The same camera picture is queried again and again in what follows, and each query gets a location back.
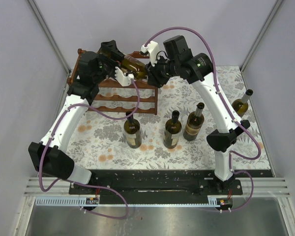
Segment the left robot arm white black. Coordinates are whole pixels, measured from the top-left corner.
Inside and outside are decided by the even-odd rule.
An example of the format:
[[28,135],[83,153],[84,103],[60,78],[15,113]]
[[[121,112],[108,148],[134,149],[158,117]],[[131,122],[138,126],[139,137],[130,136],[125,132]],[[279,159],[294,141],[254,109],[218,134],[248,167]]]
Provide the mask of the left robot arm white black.
[[32,142],[28,151],[35,170],[71,182],[79,182],[86,194],[96,191],[97,183],[91,171],[78,166],[66,154],[70,138],[83,114],[99,93],[105,79],[122,77],[124,54],[115,40],[102,42],[98,52],[78,50],[78,60],[72,73],[72,83],[60,114],[39,143]]

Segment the brown wooden wine rack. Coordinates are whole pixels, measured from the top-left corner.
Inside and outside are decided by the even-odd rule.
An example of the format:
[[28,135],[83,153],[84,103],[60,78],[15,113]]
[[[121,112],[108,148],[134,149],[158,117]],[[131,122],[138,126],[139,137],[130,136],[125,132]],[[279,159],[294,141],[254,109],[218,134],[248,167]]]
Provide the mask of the brown wooden wine rack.
[[[79,48],[77,50],[78,53],[78,58],[75,63],[75,66],[70,73],[70,75],[67,78],[67,84],[70,86],[73,83],[73,79],[75,76],[77,76],[77,71],[78,71],[78,62],[80,60],[81,54],[85,53],[86,51]],[[154,94],[150,95],[147,98],[140,98],[140,102],[143,103],[150,103],[153,104],[154,107],[149,108],[149,109],[143,109],[143,108],[138,108],[137,113],[143,113],[143,114],[154,114],[157,115],[157,106],[158,106],[158,88],[154,86],[150,86],[147,84],[147,82],[142,81],[142,80],[137,80],[136,85],[138,89],[143,89],[143,90],[152,90],[154,91]],[[121,85],[118,84],[117,81],[108,78],[101,82],[99,84],[100,92],[96,97],[94,98],[95,101],[104,101],[104,102],[130,102],[134,104],[137,102],[138,96],[131,95],[130,90],[134,89],[133,85],[129,85],[127,87],[122,87]]]

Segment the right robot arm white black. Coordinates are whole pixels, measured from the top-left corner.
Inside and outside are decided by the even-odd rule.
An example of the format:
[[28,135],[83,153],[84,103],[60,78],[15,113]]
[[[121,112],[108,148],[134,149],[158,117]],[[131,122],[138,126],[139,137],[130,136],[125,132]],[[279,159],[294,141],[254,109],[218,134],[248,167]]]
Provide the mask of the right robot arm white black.
[[141,47],[141,54],[148,55],[146,65],[148,84],[163,87],[171,77],[185,79],[201,96],[209,109],[216,129],[206,140],[214,150],[214,189],[224,195],[231,190],[235,177],[229,166],[229,152],[237,137],[250,127],[248,120],[242,120],[234,111],[218,82],[214,81],[211,59],[204,53],[193,55],[184,36],[178,35],[164,41],[167,57],[159,56],[158,43],[151,41]]

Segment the wine bottle brown label back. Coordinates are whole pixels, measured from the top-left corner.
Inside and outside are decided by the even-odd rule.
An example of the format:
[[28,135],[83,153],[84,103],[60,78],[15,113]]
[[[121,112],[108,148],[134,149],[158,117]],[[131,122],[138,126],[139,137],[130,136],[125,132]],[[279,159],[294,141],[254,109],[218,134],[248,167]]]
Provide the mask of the wine bottle brown label back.
[[147,78],[145,64],[128,54],[125,54],[125,58],[122,63],[118,62],[118,66],[125,73],[133,73],[135,80]]

